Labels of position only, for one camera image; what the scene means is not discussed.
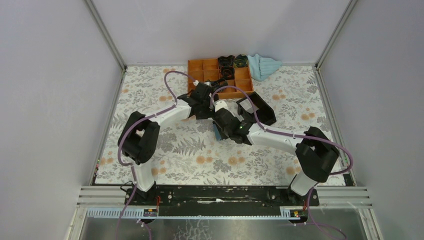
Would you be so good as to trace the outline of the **blue leather card holder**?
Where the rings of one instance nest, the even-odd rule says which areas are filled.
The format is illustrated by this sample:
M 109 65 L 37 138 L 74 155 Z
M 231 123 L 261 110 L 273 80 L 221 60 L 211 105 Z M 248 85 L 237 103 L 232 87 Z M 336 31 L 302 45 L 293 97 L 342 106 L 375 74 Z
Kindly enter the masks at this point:
M 216 140 L 217 141 L 221 141 L 222 140 L 222 136 L 221 136 L 220 130 L 219 130 L 219 128 L 218 128 L 218 126 L 217 126 L 217 124 L 216 124 L 215 121 L 212 122 L 212 127 L 213 127 L 213 132 L 215 134 Z

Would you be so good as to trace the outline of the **orange compartment tray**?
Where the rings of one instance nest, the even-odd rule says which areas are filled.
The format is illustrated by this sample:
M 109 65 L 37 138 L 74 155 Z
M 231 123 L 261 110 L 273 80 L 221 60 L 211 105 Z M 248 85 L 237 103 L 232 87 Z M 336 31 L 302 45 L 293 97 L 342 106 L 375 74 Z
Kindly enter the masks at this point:
M 235 86 L 247 94 L 254 92 L 246 55 L 191 59 L 187 63 L 188 75 L 199 82 L 211 83 L 213 87 Z

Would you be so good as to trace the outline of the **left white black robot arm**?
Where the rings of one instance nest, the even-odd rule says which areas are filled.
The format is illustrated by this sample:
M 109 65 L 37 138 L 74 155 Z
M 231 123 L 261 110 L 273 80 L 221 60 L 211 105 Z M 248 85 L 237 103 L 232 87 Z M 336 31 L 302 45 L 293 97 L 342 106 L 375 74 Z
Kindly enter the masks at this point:
M 133 112 L 118 139 L 119 156 L 129 158 L 135 180 L 136 199 L 144 206 L 152 204 L 155 192 L 151 188 L 155 179 L 151 173 L 151 158 L 157 148 L 160 131 L 172 123 L 195 116 L 198 120 L 213 115 L 210 101 L 214 88 L 209 83 L 198 83 L 194 90 L 182 94 L 176 101 L 156 113 Z

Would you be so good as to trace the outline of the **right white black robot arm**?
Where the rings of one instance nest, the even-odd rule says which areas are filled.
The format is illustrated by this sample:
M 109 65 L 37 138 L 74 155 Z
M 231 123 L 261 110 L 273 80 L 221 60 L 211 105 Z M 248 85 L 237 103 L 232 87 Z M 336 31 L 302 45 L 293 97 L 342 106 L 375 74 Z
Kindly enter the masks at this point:
M 293 206 L 301 205 L 309 190 L 318 183 L 325 183 L 340 156 L 339 150 L 317 127 L 310 127 L 298 137 L 281 135 L 280 129 L 260 126 L 251 120 L 240 121 L 229 110 L 221 108 L 214 113 L 214 122 L 223 139 L 237 144 L 270 147 L 297 157 L 301 166 L 289 184 L 287 201 Z

